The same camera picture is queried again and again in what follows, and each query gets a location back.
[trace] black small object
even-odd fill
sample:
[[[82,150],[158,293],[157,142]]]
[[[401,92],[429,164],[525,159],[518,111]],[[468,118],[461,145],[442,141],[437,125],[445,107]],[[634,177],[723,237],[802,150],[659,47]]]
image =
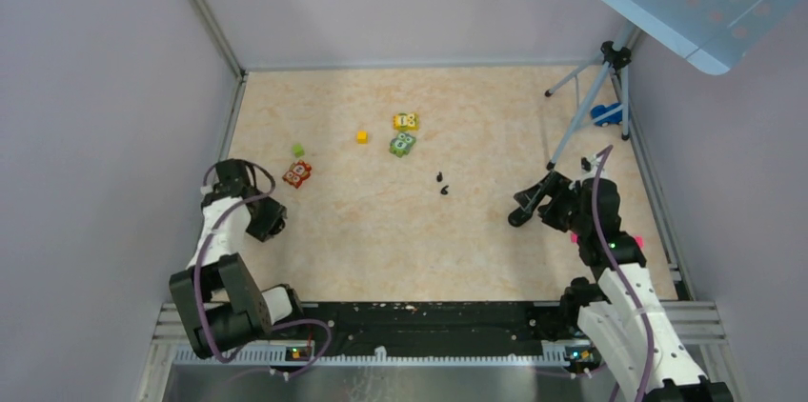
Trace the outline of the black small object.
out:
[[[600,52],[603,53],[603,63],[609,63],[612,69],[618,71],[629,64],[631,64],[631,50],[623,47],[620,50],[615,50],[615,42],[603,42],[600,46]]]

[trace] tripod leg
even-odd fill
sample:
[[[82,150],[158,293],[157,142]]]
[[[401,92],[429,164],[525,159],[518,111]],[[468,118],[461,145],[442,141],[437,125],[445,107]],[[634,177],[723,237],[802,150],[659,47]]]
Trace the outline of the tripod leg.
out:
[[[629,67],[620,69],[620,103],[623,107],[623,134],[620,138],[628,140],[629,133]]]
[[[570,141],[570,137],[573,136],[573,132],[577,131],[584,115],[589,114],[589,109],[592,107],[592,103],[595,102],[597,92],[600,90],[600,87],[603,86],[603,81],[606,79],[606,75],[609,74],[609,69],[611,67],[612,66],[609,64],[603,64],[603,66],[600,67],[600,73],[597,74],[595,82],[592,83],[592,87],[589,88],[589,92],[586,94],[583,102],[581,102],[580,107],[578,107],[578,111],[576,111],[573,121],[567,127],[567,131],[564,132],[564,136],[561,138],[558,148],[555,149],[553,158],[551,158],[550,162],[547,164],[548,171],[551,171],[556,167],[556,162],[558,162],[558,158],[561,157],[561,152],[564,151],[564,146],[566,146],[567,142]]]
[[[545,97],[550,97],[551,95],[556,93],[556,91],[559,88],[566,85],[570,80],[572,80],[576,75],[581,73],[584,69],[586,69],[587,67],[589,67],[589,66],[591,66],[593,64],[596,64],[597,62],[602,61],[602,60],[603,60],[603,53],[599,52],[598,54],[593,56],[592,59],[590,59],[590,60],[588,60],[588,61],[586,61],[584,63],[581,63],[581,65],[578,66],[577,69],[571,71],[569,75],[561,78],[561,81],[556,83],[555,86],[553,86],[552,88],[549,88],[548,90],[544,91],[544,96]]]

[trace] toy block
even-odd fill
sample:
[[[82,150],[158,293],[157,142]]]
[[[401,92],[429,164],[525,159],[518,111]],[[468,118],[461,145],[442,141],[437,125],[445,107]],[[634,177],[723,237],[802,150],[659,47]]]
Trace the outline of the toy block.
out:
[[[398,157],[406,156],[415,144],[415,137],[405,132],[399,132],[398,135],[390,141],[390,153]]]
[[[393,117],[393,129],[397,131],[417,131],[418,125],[416,113],[399,113]]]
[[[284,173],[283,181],[294,186],[295,189],[298,189],[310,176],[312,176],[312,166],[300,160],[293,163],[289,167],[289,170]]]
[[[292,147],[292,152],[294,153],[294,157],[303,157],[303,154],[306,154],[306,152],[303,151],[303,146],[299,143],[294,144]]]

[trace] marble-patterned floor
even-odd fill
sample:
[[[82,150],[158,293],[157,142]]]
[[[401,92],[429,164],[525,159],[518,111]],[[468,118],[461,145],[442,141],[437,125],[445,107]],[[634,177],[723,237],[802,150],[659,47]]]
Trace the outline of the marble-patterned floor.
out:
[[[533,185],[575,112],[575,82],[544,91],[569,67],[317,70],[250,73],[231,157],[277,179],[286,229],[244,258],[259,288],[289,283],[308,301],[556,300],[589,276],[570,236],[538,219],[515,229],[513,194]],[[581,91],[596,70],[581,74]],[[598,97],[615,100],[611,86]],[[393,116],[417,112],[407,156],[388,152]],[[367,145],[355,141],[367,131]],[[620,127],[574,135],[557,168],[609,144],[606,166],[622,197],[623,229],[641,235],[662,298],[676,298],[634,153]],[[281,177],[306,151],[312,177]],[[438,172],[443,182],[438,183]],[[266,189],[268,182],[259,182]],[[440,189],[449,186],[448,194]]]

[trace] gray wall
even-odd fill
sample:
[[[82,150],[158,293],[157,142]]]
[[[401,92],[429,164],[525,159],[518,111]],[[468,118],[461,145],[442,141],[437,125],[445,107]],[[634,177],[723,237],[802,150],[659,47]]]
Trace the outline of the gray wall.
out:
[[[591,56],[598,0],[208,0],[247,69],[546,63]]]
[[[692,286],[716,300],[752,400],[804,400],[808,0],[725,75],[653,39],[636,51],[636,118]]]
[[[233,86],[187,0],[0,0],[0,398],[134,397]]]

